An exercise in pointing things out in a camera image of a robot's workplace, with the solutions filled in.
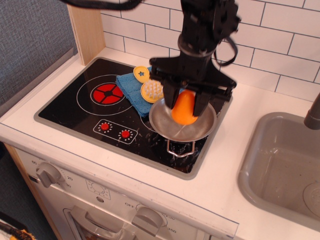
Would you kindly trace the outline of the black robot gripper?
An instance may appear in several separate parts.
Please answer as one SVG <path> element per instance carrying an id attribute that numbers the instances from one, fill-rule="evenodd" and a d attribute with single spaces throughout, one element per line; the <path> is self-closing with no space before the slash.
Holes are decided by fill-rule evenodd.
<path id="1" fill-rule="evenodd" d="M 193 115 L 202 115 L 210 99 L 229 101 L 236 82 L 220 72 L 211 56 L 190 56 L 183 51 L 175 57 L 153 57 L 150 77 L 163 85 L 164 101 L 173 109 L 182 89 L 195 92 Z"/>

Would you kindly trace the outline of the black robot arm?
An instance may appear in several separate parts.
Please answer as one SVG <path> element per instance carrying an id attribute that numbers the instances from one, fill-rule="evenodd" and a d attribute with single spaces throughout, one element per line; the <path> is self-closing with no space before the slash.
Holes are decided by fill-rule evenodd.
<path id="1" fill-rule="evenodd" d="M 227 40 L 241 19 L 233 0 L 183 0 L 183 25 L 178 37 L 179 56 L 151 58 L 150 77 L 163 86 L 165 104 L 173 109 L 181 89 L 195 92 L 193 115 L 200 116 L 211 99 L 229 101 L 237 83 L 212 62 L 216 48 Z"/>

